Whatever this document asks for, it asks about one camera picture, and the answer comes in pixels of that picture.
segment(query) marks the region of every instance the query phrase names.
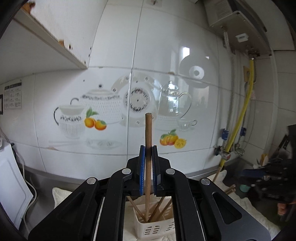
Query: green leaf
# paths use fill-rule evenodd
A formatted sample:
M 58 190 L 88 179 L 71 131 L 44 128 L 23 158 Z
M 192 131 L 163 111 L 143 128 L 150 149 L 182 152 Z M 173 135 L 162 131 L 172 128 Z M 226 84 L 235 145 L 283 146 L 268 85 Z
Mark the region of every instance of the green leaf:
M 92 113 L 92 109 L 89 108 L 86 112 L 86 118 L 90 117 L 91 116 L 91 113 Z
M 163 139 L 163 138 L 165 138 L 166 136 L 168 136 L 168 134 L 163 134 L 163 135 L 161 135 L 160 139 Z

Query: white cloth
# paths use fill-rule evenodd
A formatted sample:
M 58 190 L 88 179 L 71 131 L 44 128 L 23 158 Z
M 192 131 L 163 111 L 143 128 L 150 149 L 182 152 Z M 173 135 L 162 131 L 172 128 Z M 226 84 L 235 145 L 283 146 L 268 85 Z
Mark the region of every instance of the white cloth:
M 228 187 L 223 184 L 223 180 L 227 174 L 227 171 L 224 170 L 219 173 L 215 184 L 220 187 L 222 190 L 226 190 Z M 209 176 L 209 179 L 213 180 L 214 175 Z M 66 191 L 60 188 L 53 188 L 52 195 L 54 197 L 54 207 L 56 208 L 66 197 L 71 194 L 70 191 Z M 235 202 L 237 202 L 243 209 L 245 209 L 251 216 L 253 216 L 259 223 L 261 223 L 265 228 L 268 229 L 271 238 L 273 239 L 280 231 L 279 227 L 270 222 L 266 217 L 264 217 L 259 211 L 257 211 L 251 204 L 248 198 L 240 199 L 235 193 L 229 195 Z M 150 195 L 150 202 L 156 202 L 160 200 L 160 197 L 156 197 L 153 194 Z M 141 196 L 134 200 L 136 205 L 145 203 L 145 196 Z M 123 229 L 123 241 L 138 241 L 135 236 L 134 231 L 134 215 L 133 215 L 133 206 L 130 202 L 126 202 L 126 209 L 124 215 L 124 229 Z M 164 236 L 161 238 L 147 240 L 147 241 L 176 241 L 175 234 Z

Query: glass teapot illustration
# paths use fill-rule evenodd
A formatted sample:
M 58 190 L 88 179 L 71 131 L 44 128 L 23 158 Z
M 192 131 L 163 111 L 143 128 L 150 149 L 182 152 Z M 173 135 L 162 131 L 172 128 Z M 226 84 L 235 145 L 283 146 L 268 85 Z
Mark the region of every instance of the glass teapot illustration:
M 161 87 L 160 97 L 159 97 L 159 105 L 158 105 L 158 115 L 171 117 L 171 118 L 182 118 L 191 107 L 192 98 L 191 95 L 187 92 L 183 92 L 180 94 L 178 91 L 178 86 L 176 86 L 172 81 L 170 81 L 167 85 Z M 187 111 L 179 116 L 179 98 L 182 95 L 187 95 L 190 99 L 190 105 Z

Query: fruit illustration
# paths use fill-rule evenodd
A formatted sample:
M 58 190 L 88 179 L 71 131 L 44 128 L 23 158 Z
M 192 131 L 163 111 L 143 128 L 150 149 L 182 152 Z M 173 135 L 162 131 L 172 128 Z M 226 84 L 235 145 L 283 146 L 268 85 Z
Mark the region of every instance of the fruit illustration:
M 88 128 L 93 128 L 95 122 L 94 122 L 94 119 L 93 119 L 93 118 L 86 118 L 86 119 L 84 120 L 84 124 L 85 124 L 85 126 L 88 127 Z
M 96 123 L 94 124 L 94 127 L 99 130 L 99 131 L 102 131 L 104 129 L 106 129 L 107 127 L 107 124 L 105 121 L 103 120 L 97 120 Z
M 95 111 L 92 111 L 92 108 L 89 108 L 86 112 L 86 118 L 84 120 L 84 124 L 86 127 L 88 128 L 93 128 L 95 123 L 96 123 L 96 120 L 94 118 L 91 118 L 91 116 L 93 115 L 97 115 L 98 113 L 95 112 Z
M 179 138 L 178 140 L 176 140 L 174 146 L 177 148 L 177 149 L 181 149 L 183 148 L 184 146 L 186 145 L 186 140 L 185 139 L 182 139 L 182 138 Z
M 167 134 L 163 134 L 161 137 L 160 137 L 160 144 L 163 145 L 163 146 L 167 146 L 167 145 L 174 145 L 175 142 L 178 140 L 178 136 L 176 134 L 176 130 L 171 130 L 169 133 Z

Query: hand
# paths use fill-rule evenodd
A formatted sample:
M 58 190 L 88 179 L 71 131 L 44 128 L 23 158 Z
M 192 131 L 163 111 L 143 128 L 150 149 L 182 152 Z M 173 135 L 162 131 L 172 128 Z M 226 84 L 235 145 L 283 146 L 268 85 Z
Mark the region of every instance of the hand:
M 284 215 L 287 211 L 287 204 L 285 203 L 278 203 L 278 215 Z

